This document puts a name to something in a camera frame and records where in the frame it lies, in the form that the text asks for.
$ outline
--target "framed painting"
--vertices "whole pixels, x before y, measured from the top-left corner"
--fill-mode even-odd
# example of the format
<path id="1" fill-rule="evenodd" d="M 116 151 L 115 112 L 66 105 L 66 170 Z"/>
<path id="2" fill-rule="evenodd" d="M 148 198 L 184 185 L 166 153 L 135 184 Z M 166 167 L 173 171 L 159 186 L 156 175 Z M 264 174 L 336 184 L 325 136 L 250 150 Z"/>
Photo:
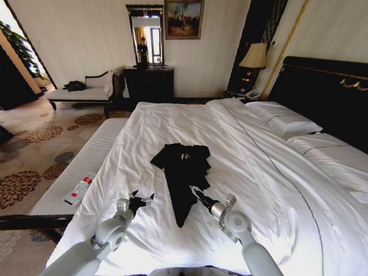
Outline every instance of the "framed painting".
<path id="1" fill-rule="evenodd" d="M 204 0 L 165 0 L 166 39 L 200 39 Z"/>

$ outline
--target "white upholstered bench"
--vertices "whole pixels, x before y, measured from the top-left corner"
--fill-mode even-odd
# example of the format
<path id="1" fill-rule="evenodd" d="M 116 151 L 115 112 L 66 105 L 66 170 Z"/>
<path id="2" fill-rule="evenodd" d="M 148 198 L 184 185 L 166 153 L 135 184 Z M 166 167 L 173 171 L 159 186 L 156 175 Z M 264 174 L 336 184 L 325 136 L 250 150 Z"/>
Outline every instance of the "white upholstered bench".
<path id="1" fill-rule="evenodd" d="M 82 91 L 56 89 L 46 93 L 45 97 L 56 110 L 55 102 L 89 102 L 112 104 L 122 99 L 125 89 L 123 67 L 106 71 L 99 76 L 85 76 L 85 84 L 88 87 Z"/>
<path id="2" fill-rule="evenodd" d="M 58 242 L 61 238 L 55 229 L 65 229 L 79 205 L 71 206 L 63 197 L 89 171 L 97 172 L 128 118 L 112 118 L 102 123 L 69 166 L 51 185 L 29 215 L 0 217 L 0 230 L 36 229 Z"/>

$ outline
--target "headboard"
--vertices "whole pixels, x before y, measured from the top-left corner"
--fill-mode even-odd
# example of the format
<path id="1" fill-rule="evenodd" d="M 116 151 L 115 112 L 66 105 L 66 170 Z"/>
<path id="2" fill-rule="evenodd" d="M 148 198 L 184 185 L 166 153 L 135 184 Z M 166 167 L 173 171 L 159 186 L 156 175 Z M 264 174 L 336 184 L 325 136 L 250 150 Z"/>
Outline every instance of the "headboard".
<path id="1" fill-rule="evenodd" d="M 368 64 L 287 56 L 267 100 L 368 154 Z"/>

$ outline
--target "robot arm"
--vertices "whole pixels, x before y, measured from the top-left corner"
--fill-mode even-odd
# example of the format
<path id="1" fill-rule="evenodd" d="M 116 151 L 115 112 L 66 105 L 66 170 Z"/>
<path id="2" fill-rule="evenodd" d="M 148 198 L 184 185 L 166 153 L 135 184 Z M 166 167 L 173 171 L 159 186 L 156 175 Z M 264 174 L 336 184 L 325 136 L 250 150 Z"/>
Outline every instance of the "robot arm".
<path id="1" fill-rule="evenodd" d="M 193 194 L 218 221 L 221 230 L 233 242 L 236 243 L 240 240 L 243 246 L 243 259 L 253 276 L 282 276 L 270 253 L 254 240 L 251 234 L 252 226 L 248 217 L 243 212 L 232 210 L 236 202 L 234 195 L 229 194 L 225 203 L 222 204 L 218 200 L 205 196 L 198 187 L 190 186 L 190 188 Z"/>
<path id="2" fill-rule="evenodd" d="M 122 243 L 125 231 L 138 208 L 153 203 L 154 194 L 147 198 L 140 198 L 135 196 L 137 192 L 138 190 L 129 194 L 129 199 L 120 198 L 117 202 L 116 214 L 103 221 L 92 238 L 71 247 L 40 275 L 95 275 L 99 264 Z"/>

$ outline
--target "dresser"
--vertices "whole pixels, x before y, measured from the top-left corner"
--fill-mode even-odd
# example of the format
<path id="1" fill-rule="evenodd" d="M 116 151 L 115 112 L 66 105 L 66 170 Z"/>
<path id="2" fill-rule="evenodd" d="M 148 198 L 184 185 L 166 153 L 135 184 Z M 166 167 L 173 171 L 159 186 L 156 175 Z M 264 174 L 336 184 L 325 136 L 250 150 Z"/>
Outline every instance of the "dresser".
<path id="1" fill-rule="evenodd" d="M 124 69 L 130 98 L 135 102 L 172 102 L 174 68 L 169 66 L 127 67 Z"/>

